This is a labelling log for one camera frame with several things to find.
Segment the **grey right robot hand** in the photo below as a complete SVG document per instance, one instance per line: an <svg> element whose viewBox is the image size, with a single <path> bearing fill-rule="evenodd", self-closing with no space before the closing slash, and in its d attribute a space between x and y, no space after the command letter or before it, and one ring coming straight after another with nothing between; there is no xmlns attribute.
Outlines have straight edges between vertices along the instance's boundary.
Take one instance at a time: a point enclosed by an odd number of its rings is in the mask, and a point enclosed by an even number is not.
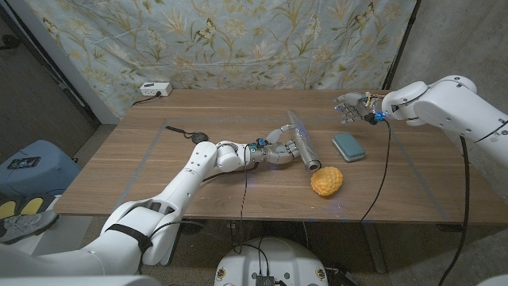
<svg viewBox="0 0 508 286"><path fill-rule="evenodd" d="M382 111L382 101L369 92L351 92L333 100L336 104L334 109L342 114L342 124L366 121L372 125L382 122L386 117Z"/></svg>

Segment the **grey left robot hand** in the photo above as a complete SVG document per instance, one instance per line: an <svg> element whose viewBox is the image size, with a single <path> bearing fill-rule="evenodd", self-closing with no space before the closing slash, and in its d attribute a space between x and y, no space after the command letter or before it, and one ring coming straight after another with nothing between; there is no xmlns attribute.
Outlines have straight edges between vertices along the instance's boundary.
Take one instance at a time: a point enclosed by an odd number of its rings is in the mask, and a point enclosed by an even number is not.
<svg viewBox="0 0 508 286"><path fill-rule="evenodd" d="M271 131L267 138L267 144L263 147L262 158L271 164L286 164L300 156L298 147L293 140L286 143L279 141L283 133L293 131L292 125L284 125Z"/></svg>

